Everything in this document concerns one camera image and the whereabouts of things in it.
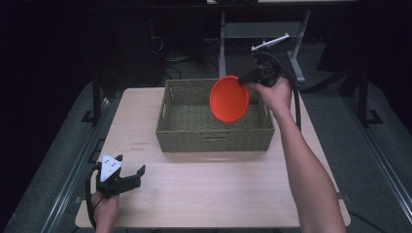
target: hand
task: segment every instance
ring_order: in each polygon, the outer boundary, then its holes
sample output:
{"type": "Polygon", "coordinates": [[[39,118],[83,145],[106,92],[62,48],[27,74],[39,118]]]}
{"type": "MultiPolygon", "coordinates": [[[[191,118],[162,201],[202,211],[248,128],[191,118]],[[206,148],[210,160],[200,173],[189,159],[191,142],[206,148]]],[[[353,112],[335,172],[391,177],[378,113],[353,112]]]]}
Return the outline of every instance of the hand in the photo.
{"type": "Polygon", "coordinates": [[[91,196],[92,206],[95,207],[96,233],[112,232],[119,213],[120,197],[118,195],[112,196],[110,199],[102,199],[102,197],[103,194],[100,192],[95,192],[91,196]]]}
{"type": "Polygon", "coordinates": [[[292,89],[287,79],[279,78],[272,87],[260,83],[251,83],[250,86],[260,93],[263,103],[275,118],[291,113],[292,89]]]}

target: table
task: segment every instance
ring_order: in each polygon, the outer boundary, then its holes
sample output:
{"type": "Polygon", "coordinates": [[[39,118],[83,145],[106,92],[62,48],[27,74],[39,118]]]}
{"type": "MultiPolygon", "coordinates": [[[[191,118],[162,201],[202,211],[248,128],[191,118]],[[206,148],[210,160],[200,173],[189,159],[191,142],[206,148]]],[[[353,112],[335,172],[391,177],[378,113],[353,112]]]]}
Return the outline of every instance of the table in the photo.
{"type": "MultiPolygon", "coordinates": [[[[279,131],[264,152],[163,153],[155,135],[163,91],[126,90],[100,154],[123,154],[121,177],[147,166],[141,187],[120,196],[117,227],[298,227],[279,131]]],[[[332,175],[303,102],[300,106],[302,133],[332,175]]],[[[346,206],[339,204],[349,225],[346,206]]],[[[76,224],[91,227],[85,201],[76,224]]]]}
{"type": "MultiPolygon", "coordinates": [[[[302,3],[342,3],[357,2],[358,0],[259,0],[260,5],[267,4],[302,4],[302,3]]],[[[208,4],[217,4],[216,0],[208,0],[208,4]]],[[[293,50],[288,51],[288,59],[291,63],[296,79],[300,83],[305,82],[303,72],[297,61],[297,54],[305,35],[306,27],[309,22],[310,10],[306,10],[301,21],[294,22],[226,22],[224,12],[222,12],[221,23],[221,50],[219,54],[219,75],[226,75],[225,58],[224,58],[224,39],[226,38],[278,38],[289,34],[296,38],[296,44],[293,50]]]]}

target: person's left hand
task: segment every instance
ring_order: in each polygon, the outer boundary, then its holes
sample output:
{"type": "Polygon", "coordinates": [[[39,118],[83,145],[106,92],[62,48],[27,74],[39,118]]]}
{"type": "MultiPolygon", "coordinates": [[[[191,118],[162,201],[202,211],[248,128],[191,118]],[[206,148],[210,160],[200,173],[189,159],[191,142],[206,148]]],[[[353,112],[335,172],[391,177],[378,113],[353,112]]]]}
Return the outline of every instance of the person's left hand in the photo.
{"type": "Polygon", "coordinates": [[[96,232],[112,232],[119,213],[120,196],[112,196],[110,199],[102,197],[103,194],[100,192],[95,192],[91,196],[92,206],[95,207],[96,232]]]}

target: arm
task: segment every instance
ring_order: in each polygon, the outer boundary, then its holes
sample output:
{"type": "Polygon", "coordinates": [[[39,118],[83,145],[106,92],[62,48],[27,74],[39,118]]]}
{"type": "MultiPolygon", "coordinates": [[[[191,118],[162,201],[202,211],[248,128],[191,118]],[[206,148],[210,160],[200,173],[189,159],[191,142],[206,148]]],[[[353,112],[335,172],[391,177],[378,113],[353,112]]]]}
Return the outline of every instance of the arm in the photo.
{"type": "Polygon", "coordinates": [[[110,233],[115,228],[116,217],[119,213],[120,197],[116,195],[110,199],[102,199],[102,196],[100,192],[95,192],[91,196],[91,203],[95,207],[96,233],[110,233]]]}
{"type": "Polygon", "coordinates": [[[278,122],[301,231],[345,232],[333,183],[292,118],[289,82],[281,78],[271,88],[258,83],[252,87],[278,122]]]}

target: wooden tabletop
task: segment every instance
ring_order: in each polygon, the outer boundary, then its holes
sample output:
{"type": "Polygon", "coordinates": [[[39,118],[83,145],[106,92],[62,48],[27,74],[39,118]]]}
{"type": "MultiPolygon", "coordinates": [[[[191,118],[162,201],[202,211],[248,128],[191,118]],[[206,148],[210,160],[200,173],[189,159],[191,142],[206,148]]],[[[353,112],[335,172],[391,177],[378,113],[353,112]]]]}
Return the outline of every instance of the wooden tabletop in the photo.
{"type": "MultiPolygon", "coordinates": [[[[117,227],[298,227],[276,121],[265,152],[162,152],[155,128],[163,91],[162,87],[126,90],[100,154],[100,158],[104,153],[123,154],[121,177],[147,166],[141,187],[120,196],[117,227]]],[[[302,102],[300,107],[303,136],[334,182],[302,102]]],[[[346,206],[342,200],[339,203],[349,225],[346,206]]],[[[76,224],[91,227],[85,201],[76,224]]]]}

